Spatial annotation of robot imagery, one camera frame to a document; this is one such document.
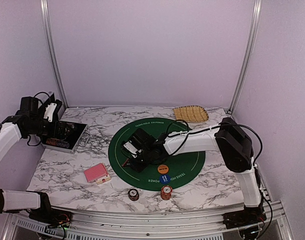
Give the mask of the orange big blind button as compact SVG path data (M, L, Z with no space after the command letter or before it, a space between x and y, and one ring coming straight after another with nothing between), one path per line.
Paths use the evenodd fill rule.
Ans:
M157 171L162 174L165 175L169 172L169 167L165 164L161 164L157 167Z

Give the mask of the blue small blind button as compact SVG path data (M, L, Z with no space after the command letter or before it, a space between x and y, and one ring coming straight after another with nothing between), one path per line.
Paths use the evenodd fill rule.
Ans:
M163 185L168 184L171 181L171 177L168 174L162 174L159 176L159 182Z

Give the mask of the orange poker chip stack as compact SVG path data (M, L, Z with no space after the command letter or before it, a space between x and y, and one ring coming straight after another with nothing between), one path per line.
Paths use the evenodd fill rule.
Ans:
M172 196L173 189L169 185L165 185L161 188L160 197L162 200L169 200Z

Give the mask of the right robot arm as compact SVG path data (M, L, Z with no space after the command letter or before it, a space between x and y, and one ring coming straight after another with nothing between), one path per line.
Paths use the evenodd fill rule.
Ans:
M180 154L219 151L225 166L235 174L239 182L244 207L240 220L251 224L260 215L259 207L264 197L257 174L252 139L245 132L250 127L237 124L225 117L218 125L186 131L166 131L154 138L142 128L137 129L126 141L122 150L128 152L130 167L140 173L148 165Z

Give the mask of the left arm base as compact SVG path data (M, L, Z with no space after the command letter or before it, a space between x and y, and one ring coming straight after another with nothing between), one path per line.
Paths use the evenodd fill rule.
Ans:
M45 210L33 209L29 213L29 218L48 224L49 228L68 227L71 223L72 213L66 210L51 209Z

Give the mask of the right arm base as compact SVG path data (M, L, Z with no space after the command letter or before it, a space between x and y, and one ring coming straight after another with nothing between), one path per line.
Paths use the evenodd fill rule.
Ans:
M267 220L262 207L244 207L243 210L224 213L223 224L227 229L244 227Z

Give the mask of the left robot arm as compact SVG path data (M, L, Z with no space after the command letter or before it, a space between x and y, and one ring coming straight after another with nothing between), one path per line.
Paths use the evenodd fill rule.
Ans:
M0 162L21 138L22 130L17 123L9 121L0 124ZM46 223L52 222L57 213L52 208L48 195L44 192L0 188L0 214L23 210L31 210L34 215Z

